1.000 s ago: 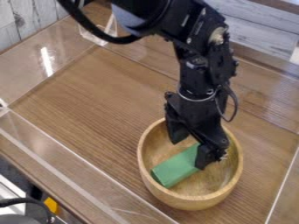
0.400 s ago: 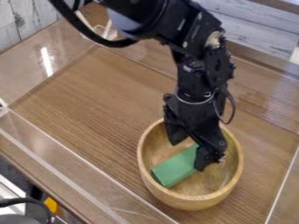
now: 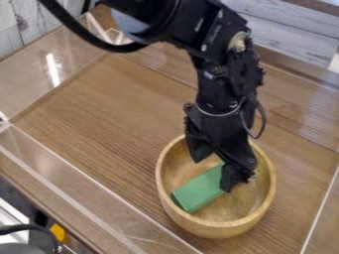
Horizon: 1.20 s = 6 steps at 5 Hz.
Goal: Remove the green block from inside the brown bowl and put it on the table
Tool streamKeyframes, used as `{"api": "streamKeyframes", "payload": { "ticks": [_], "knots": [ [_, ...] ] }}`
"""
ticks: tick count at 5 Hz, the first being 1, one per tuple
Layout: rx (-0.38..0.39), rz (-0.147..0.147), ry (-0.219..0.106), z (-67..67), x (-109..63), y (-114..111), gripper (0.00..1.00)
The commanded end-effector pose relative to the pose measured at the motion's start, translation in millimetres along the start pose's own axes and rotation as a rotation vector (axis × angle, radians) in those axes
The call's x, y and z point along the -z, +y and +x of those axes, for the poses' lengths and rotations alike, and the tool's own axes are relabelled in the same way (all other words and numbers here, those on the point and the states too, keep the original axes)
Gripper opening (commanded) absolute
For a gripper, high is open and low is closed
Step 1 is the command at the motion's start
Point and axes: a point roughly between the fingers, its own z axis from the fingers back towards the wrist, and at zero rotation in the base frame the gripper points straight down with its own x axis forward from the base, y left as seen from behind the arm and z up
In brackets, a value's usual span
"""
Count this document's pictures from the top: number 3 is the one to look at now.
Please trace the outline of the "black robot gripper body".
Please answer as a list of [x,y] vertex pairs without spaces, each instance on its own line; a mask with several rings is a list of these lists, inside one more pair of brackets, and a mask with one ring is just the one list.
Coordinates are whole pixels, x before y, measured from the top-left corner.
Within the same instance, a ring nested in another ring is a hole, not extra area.
[[212,116],[194,103],[184,105],[184,112],[185,133],[204,135],[213,149],[212,154],[216,154],[225,164],[248,169],[253,176],[257,162],[241,114],[234,111],[224,116]]

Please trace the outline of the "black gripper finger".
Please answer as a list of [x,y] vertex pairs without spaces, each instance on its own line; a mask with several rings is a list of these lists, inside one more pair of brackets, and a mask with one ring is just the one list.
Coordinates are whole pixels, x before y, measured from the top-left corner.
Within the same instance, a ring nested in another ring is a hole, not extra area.
[[246,183],[252,176],[248,169],[241,168],[233,164],[224,164],[221,166],[220,188],[224,192],[229,192],[234,185]]
[[200,133],[185,133],[189,155],[194,163],[200,163],[213,153],[208,138]]

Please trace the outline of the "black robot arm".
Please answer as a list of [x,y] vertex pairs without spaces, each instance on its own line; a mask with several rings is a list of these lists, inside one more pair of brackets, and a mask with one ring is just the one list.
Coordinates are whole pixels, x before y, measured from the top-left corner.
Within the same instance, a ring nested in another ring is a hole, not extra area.
[[128,44],[105,42],[80,24],[57,0],[38,0],[65,27],[94,47],[132,53],[164,42],[185,51],[197,74],[196,100],[184,105],[185,139],[190,158],[214,154],[224,161],[220,188],[254,176],[249,144],[264,69],[258,66],[248,21],[221,0],[100,0],[110,9]]

